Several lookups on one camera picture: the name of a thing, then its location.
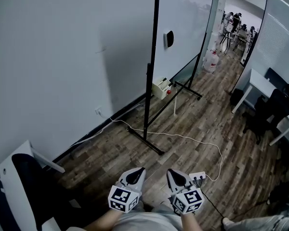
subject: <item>white cable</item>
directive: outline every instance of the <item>white cable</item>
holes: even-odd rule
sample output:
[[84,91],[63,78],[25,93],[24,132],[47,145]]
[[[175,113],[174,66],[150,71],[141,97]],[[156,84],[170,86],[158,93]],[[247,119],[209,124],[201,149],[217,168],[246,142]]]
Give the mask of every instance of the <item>white cable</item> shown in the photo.
[[[135,130],[135,131],[141,131],[141,132],[143,132],[143,130],[141,130],[141,129],[134,129],[134,128],[132,128],[131,125],[128,124],[128,123],[126,123],[125,121],[122,121],[122,120],[113,120],[113,119],[111,119],[111,118],[109,118],[109,119],[112,120],[113,122],[121,121],[121,122],[125,123],[126,125],[128,125],[131,129],[133,129],[133,130]],[[197,140],[194,140],[194,139],[192,139],[192,138],[190,138],[190,137],[182,136],[182,135],[180,135],[180,134],[154,133],[154,132],[147,132],[147,133],[151,133],[151,134],[164,134],[164,135],[168,135],[168,136],[179,136],[179,137],[182,137],[182,138],[185,138],[185,139],[193,140],[193,141],[198,142],[198,143],[201,143],[201,144],[210,144],[210,145],[216,146],[217,149],[218,149],[218,152],[220,153],[221,158],[222,158],[222,159],[221,159],[221,163],[220,163],[220,170],[219,170],[218,176],[217,176],[217,178],[216,178],[215,180],[212,180],[211,177],[208,176],[207,174],[206,174],[206,176],[207,176],[211,181],[216,181],[216,180],[219,178],[219,176],[220,176],[220,174],[221,174],[221,170],[222,170],[223,156],[222,156],[222,153],[221,153],[220,148],[219,148],[216,144],[212,144],[212,143],[208,143],[208,142],[197,141]]]
[[87,139],[85,139],[85,140],[82,140],[82,141],[79,141],[79,142],[77,142],[77,143],[75,143],[75,144],[72,144],[69,148],[71,148],[71,147],[74,146],[74,145],[81,144],[81,143],[84,143],[85,141],[88,141],[88,140],[90,140],[90,139],[93,139],[93,138],[96,137],[97,135],[100,135],[103,131],[104,131],[104,128],[102,128],[102,129],[99,131],[99,133],[94,134],[93,136],[91,136],[91,137],[89,137],[89,138],[87,138]]

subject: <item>wall outlet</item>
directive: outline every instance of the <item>wall outlet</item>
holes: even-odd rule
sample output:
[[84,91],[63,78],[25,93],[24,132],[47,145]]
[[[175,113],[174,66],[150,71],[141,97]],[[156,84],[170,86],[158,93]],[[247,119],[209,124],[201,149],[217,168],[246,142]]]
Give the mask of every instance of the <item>wall outlet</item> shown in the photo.
[[98,107],[95,109],[95,112],[96,112],[97,115],[102,114],[102,109],[101,109],[101,107],[98,106]]
[[192,174],[189,174],[189,177],[192,180],[194,180],[195,177],[196,177],[197,180],[200,180],[201,177],[202,177],[202,179],[204,179],[206,177],[206,173],[204,171],[198,172],[198,173],[192,173]]

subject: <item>forearm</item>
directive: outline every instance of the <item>forearm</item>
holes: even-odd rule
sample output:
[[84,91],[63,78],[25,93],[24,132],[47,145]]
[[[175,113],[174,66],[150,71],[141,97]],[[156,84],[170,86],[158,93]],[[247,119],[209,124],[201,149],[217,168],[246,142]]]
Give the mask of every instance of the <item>forearm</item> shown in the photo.
[[118,210],[108,210],[104,215],[84,229],[87,231],[110,231],[122,214],[123,212]]
[[193,213],[181,215],[183,231],[202,231]]

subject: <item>black cable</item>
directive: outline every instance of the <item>black cable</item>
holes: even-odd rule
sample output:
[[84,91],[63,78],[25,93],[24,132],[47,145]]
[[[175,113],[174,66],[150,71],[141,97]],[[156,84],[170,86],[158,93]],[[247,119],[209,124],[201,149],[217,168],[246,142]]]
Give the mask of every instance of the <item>black cable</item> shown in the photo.
[[248,213],[251,209],[253,209],[253,208],[255,208],[255,207],[259,206],[259,205],[262,205],[262,204],[264,204],[264,203],[266,203],[266,201],[261,201],[261,202],[256,203],[253,207],[249,208],[249,209],[248,209],[247,211],[245,211],[244,213],[241,213],[241,214],[235,216],[235,217],[232,218],[231,220],[234,220],[234,219],[236,219],[236,218],[239,217],[239,216],[245,215],[245,214]]
[[212,203],[212,201],[206,196],[207,200],[213,205],[213,207],[216,209],[216,211],[222,216],[222,218],[225,218],[223,214],[216,208],[216,206]]
[[[203,178],[201,178],[201,182],[200,182],[200,184],[198,185],[198,184],[197,184],[197,179],[196,179],[196,177],[194,178],[194,181],[195,181],[197,187],[199,187],[199,188],[201,187],[201,185],[202,185],[202,180],[203,180]],[[223,214],[222,214],[222,213],[217,209],[217,207],[213,204],[213,202],[208,198],[208,196],[206,196],[206,194],[203,192],[203,190],[201,190],[201,192],[202,192],[203,195],[205,195],[205,197],[207,198],[207,200],[213,205],[213,207],[216,209],[216,211],[222,216],[222,218],[225,218],[225,217],[223,216]],[[264,204],[264,203],[266,203],[266,200],[265,200],[265,201],[261,201],[261,202],[257,202],[253,207],[251,207],[251,208],[249,208],[247,211],[245,211],[245,212],[243,212],[243,213],[235,216],[235,217],[232,218],[231,220],[234,220],[234,219],[236,219],[236,218],[239,217],[239,216],[245,215],[246,213],[248,213],[248,212],[249,212],[250,210],[252,210],[253,208],[255,208],[255,207],[259,206],[259,205],[262,205],[262,204]]]

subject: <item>black and white marker cube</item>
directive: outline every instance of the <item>black and white marker cube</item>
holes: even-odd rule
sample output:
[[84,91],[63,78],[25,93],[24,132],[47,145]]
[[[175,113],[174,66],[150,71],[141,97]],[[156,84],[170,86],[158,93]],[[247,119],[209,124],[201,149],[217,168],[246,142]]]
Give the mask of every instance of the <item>black and white marker cube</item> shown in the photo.
[[109,207],[114,210],[119,210],[128,213],[139,202],[139,193],[112,186],[108,196]]
[[194,212],[198,210],[202,203],[204,202],[203,194],[200,188],[196,188],[196,186],[192,186],[190,190],[178,193],[174,200],[173,205],[182,213],[186,214],[189,212]]

